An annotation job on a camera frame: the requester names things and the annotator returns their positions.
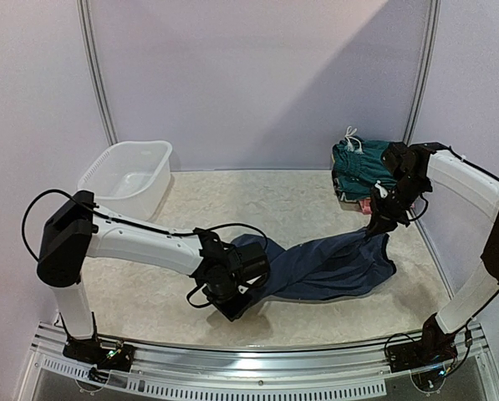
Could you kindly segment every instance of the white drawstring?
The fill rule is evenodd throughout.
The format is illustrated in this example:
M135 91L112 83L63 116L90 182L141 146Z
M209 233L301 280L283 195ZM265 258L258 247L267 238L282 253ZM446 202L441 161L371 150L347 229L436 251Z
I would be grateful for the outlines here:
M346 145L346 149L349 152L355 152L355 153L360 153L363 154L363 143L360 141L359 138L355 138L354 135L357 132L356 128L353 128L351 125L346 129L346 135L344 136L344 139L348 141L348 144ZM351 142L351 140L356 140L357 143L359 144L359 148L355 149L355 146Z

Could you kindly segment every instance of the clothing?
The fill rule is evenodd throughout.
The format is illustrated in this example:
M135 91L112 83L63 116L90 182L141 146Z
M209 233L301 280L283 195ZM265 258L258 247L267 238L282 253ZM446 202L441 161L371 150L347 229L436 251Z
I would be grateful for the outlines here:
M388 234L364 238L365 229L330 236L285 250L268 240L270 262L267 282L247 290L254 302L274 295L295 300L327 301L370 292L395 274L395 264L386 256ZM259 242L261 236L245 234L232 244Z
M395 185L396 180L381 162L388 146L385 140L362 140L346 135L333 147L333 182L341 201L368 198L370 188L378 180L385 188Z

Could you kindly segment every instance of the dark blue cloth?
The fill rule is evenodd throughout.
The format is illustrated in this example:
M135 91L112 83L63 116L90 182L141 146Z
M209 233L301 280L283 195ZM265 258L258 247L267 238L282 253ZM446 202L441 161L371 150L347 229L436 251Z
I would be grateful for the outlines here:
M365 229L317 239L285 250L269 240L266 254L271 271L267 282L247 294L254 302L274 295L296 300L327 301L370 292L395 272L386 256L388 234L364 238ZM244 234L232 244L259 242L261 236Z

